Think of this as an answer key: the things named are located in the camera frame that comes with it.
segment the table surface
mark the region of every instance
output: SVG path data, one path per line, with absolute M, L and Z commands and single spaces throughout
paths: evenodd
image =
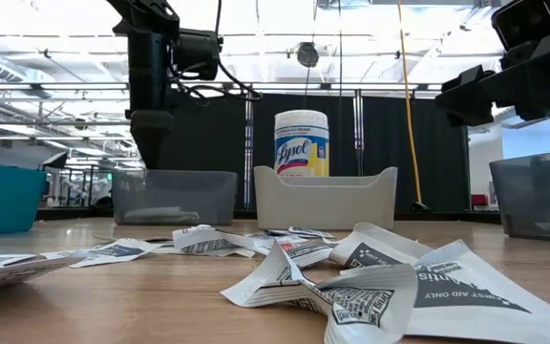
M 253 221 L 227 230 L 255 232 Z M 115 226 L 111 219 L 52 221 L 26 233 L 0 235 L 0 253 L 92 247 L 93 234 L 168 236 L 168 226 Z M 500 226 L 397 222 L 395 232 L 430 247 L 463 239 L 509 278 L 550 303 L 550 242 L 512 239 Z M 338 238 L 345 231 L 333 232 Z M 148 255 L 129 263 L 61 269 L 0 289 L 0 343 L 322 343 L 326 318 L 291 307 L 243 309 L 219 291 L 241 281 L 262 257 Z M 338 275 L 320 263 L 312 280 Z M 405 338 L 404 343 L 459 342 Z

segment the gray plastic bin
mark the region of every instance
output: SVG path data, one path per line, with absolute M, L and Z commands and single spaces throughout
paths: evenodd
M 504 231 L 550 239 L 550 153 L 490 163 Z
M 116 171 L 119 225 L 229 225 L 237 174 L 216 171 Z

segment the orange cord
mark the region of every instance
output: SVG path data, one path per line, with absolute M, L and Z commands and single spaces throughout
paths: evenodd
M 415 175 L 415 192 L 417 201 L 421 202 L 421 187 L 419 186 L 419 169 L 415 155 L 415 141 L 413 139 L 413 122 L 411 119 L 411 99 L 409 97 L 409 78 L 407 75 L 407 53 L 405 52 L 405 34 L 402 28 L 402 0 L 398 0 L 398 19 L 400 21 L 400 44 L 402 45 L 402 69 L 405 76 L 405 99 L 407 100 L 407 126 L 409 128 L 409 144 L 411 145 L 412 169 Z

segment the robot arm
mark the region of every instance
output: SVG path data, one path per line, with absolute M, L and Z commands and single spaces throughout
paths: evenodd
M 129 54 L 131 134 L 148 169 L 162 168 L 161 152 L 171 134 L 178 94 L 168 74 L 191 71 L 197 79 L 218 73 L 222 39 L 215 32 L 180 28 L 166 0 L 107 0 L 122 16 L 114 33 L 126 35 Z
M 452 125 L 490 123 L 492 103 L 515 106 L 524 120 L 550 117 L 550 0 L 516 0 L 492 26 L 505 49 L 502 72 L 474 67 L 442 85 L 436 97 Z

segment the black backdrop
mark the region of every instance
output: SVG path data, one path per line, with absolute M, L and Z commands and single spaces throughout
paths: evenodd
M 253 165 L 273 166 L 275 115 L 303 108 L 303 96 L 264 95 L 254 104 Z M 306 108 L 328 115 L 330 175 L 357 176 L 354 148 L 353 99 L 307 97 Z M 413 165 L 407 132 L 405 100 L 364 97 L 364 175 L 398 167 L 396 210 L 408 211 L 415 200 Z M 208 107 L 184 104 L 174 111 L 174 133 L 163 149 L 163 168 L 220 170 L 238 174 L 237 205 L 244 208 L 245 103 L 230 98 L 211 99 Z M 450 127 L 433 100 L 412 105 L 415 148 L 423 202 L 435 211 L 459 211 L 470 206 L 468 145 L 465 129 Z M 254 190 L 251 183 L 252 208 Z
M 364 175 L 398 167 L 396 211 L 415 201 L 413 161 L 404 98 L 364 97 Z M 422 201 L 434 211 L 470 207 L 468 138 L 452 128 L 432 99 L 412 102 L 412 128 Z
M 254 166 L 273 167 L 275 157 L 275 115 L 288 110 L 308 109 L 328 116 L 329 173 L 330 176 L 357 176 L 356 151 L 353 133 L 353 98 L 342 99 L 339 115 L 339 97 L 264 95 L 254 104 Z M 254 182 L 251 183 L 252 208 L 255 208 Z
M 243 209 L 245 102 L 213 98 L 200 107 L 184 101 L 173 112 L 175 124 L 161 151 L 162 168 L 237 173 L 236 208 Z

